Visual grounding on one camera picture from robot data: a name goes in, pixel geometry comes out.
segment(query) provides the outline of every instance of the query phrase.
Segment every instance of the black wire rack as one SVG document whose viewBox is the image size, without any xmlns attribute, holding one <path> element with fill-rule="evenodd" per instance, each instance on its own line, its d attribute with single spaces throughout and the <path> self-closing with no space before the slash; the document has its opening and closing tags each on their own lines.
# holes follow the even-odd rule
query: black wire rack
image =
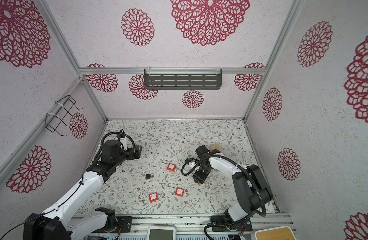
<svg viewBox="0 0 368 240">
<path fill-rule="evenodd" d="M 72 103 L 72 105 L 71 105 L 71 107 L 70 107 L 69 109 L 66 109 L 66 108 L 64 107 L 64 105 L 65 105 L 68 101 L 70 101 L 70 102 Z M 60 108 L 60 109 L 59 109 L 55 114 L 54 114 L 54 113 L 47 113 L 47 115 L 46 115 L 46 120 L 44 121 L 44 127 L 45 127 L 45 128 L 47 128 L 47 129 L 48 129 L 49 131 L 51 131 L 51 132 L 57 132 L 60 136 L 66 137 L 66 135 L 62 135 L 62 134 L 61 134 L 61 133 L 59 133 L 56 129 L 59 127 L 60 123 L 63 123 L 64 125 L 66 125 L 67 127 L 69 127 L 69 125 L 67 125 L 67 124 L 64 122 L 64 118 L 65 118 L 68 114 L 72 117 L 72 114 L 71 114 L 69 111 L 70 111 L 73 107 L 75 107 L 75 108 L 76 108 L 76 109 L 78 109 L 78 110 L 83 109 L 83 108 L 78 108 L 78 107 L 75 105 L 75 103 L 76 103 L 76 100 L 75 100 L 71 95 L 67 95 L 67 96 L 63 97 L 62 99 L 60 99 L 60 100 L 56 101 L 56 102 L 55 102 L 55 104 L 60 105 L 60 106 L 61 106 L 61 108 Z M 64 114 L 64 116 L 63 116 L 62 118 L 60 118 L 60 117 L 57 115 L 61 109 L 66 110 L 66 113 Z M 56 126 L 56 127 L 52 127 L 52 126 L 50 125 L 50 123 L 52 122 L 52 120 L 53 120 L 55 117 L 56 117 L 56 118 L 58 118 L 58 119 L 60 120 L 60 122 L 59 122 L 59 124 L 57 124 L 57 126 Z"/>
</svg>

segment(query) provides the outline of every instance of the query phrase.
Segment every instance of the beige object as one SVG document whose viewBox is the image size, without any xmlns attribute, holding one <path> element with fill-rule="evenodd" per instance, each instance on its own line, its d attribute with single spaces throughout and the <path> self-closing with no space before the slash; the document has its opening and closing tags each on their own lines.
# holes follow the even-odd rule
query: beige object
<svg viewBox="0 0 368 240">
<path fill-rule="evenodd" d="M 259 230 L 251 233 L 252 240 L 296 240 L 293 231 L 288 226 Z"/>
<path fill-rule="evenodd" d="M 213 144 L 213 145 L 211 145 L 210 146 L 210 150 L 213 150 L 213 149 L 217 149 L 217 150 L 219 150 L 221 153 L 224 153 L 223 152 L 223 149 L 221 148 L 221 146 L 220 145 L 218 145 L 218 144 Z"/>
</svg>

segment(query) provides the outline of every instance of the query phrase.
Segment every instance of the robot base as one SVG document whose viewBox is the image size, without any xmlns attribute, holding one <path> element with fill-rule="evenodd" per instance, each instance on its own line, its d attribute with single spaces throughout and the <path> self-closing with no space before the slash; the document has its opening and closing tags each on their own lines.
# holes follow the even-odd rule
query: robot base
<svg viewBox="0 0 368 240">
<path fill-rule="evenodd" d="M 214 215 L 214 216 L 211 216 L 210 217 L 210 221 L 212 224 L 227 224 L 229 222 L 226 222 L 224 216 L 220 216 L 220 215 Z M 242 223 L 245 223 L 246 225 L 246 228 L 247 229 L 244 229 L 244 231 L 252 231 L 253 228 L 252 228 L 252 224 L 251 224 L 251 220 L 250 218 L 248 219 L 245 219 L 243 222 L 241 223 L 238 223 L 236 225 L 231 225 L 231 226 L 228 226 L 228 227 L 212 227 L 212 231 L 214 232 L 242 232 L 243 231 L 243 225 Z"/>
</svg>

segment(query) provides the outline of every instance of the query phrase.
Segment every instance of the mounting plate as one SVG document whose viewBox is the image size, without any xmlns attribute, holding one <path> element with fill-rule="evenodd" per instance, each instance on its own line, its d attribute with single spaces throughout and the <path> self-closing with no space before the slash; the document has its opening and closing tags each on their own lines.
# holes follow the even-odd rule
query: mounting plate
<svg viewBox="0 0 368 240">
<path fill-rule="evenodd" d="M 220 216 L 220 215 L 214 215 L 210 217 L 210 221 L 212 224 L 226 224 L 225 220 L 224 220 L 224 216 Z M 252 231 L 252 224 L 251 224 L 251 219 L 245 219 L 243 222 L 241 223 L 245 223 L 246 228 L 244 229 L 244 231 Z M 230 230 L 232 230 L 233 232 L 242 232 L 243 231 L 243 226 L 241 225 L 241 223 L 237 224 L 237 226 L 228 226 L 228 228 Z M 226 227 L 212 227 L 212 231 L 214 232 L 228 232 L 230 231 L 228 228 Z"/>
<path fill-rule="evenodd" d="M 123 228 L 121 229 L 121 232 L 126 233 L 131 230 L 132 226 L 132 217 L 116 217 L 117 222 L 116 224 L 120 224 Z M 119 227 L 116 227 L 112 233 L 118 233 Z M 93 231 L 93 233 L 107 233 L 104 231 L 103 228 L 100 228 L 96 231 Z"/>
</svg>

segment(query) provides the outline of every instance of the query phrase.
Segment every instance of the white device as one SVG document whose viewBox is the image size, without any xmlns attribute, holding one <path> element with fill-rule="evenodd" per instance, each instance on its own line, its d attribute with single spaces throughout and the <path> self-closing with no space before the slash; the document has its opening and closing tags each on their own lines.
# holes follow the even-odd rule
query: white device
<svg viewBox="0 0 368 240">
<path fill-rule="evenodd" d="M 168 225 L 152 225 L 146 240 L 176 240 L 176 228 Z"/>
</svg>

